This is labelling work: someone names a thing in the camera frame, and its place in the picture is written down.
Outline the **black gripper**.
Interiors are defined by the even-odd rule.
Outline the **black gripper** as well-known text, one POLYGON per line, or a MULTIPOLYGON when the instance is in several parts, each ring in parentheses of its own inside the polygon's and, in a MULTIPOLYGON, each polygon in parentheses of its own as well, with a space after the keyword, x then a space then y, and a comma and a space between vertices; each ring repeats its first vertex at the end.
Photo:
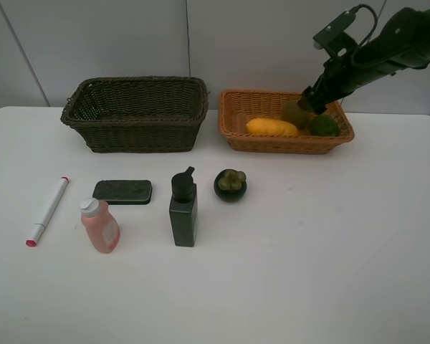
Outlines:
POLYGON ((356 62, 352 54, 332 57, 324 64, 324 72, 312 87, 307 87, 297 101, 301 110, 317 115, 327 110, 327 104, 350 95, 363 86, 365 63, 356 62))

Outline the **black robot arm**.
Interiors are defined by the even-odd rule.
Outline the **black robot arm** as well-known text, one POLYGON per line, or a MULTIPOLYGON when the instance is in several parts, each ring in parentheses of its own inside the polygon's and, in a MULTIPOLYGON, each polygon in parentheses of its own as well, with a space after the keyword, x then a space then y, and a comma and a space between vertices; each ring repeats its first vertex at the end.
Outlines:
POLYGON ((367 4, 354 6, 313 37, 316 48, 325 50, 329 58, 316 83, 303 91, 297 102, 299 109, 320 115, 328 104, 360 87, 401 70, 422 70, 430 64, 430 9, 403 8, 377 37, 370 29, 361 42, 356 42, 345 30, 361 9, 373 11, 367 4))

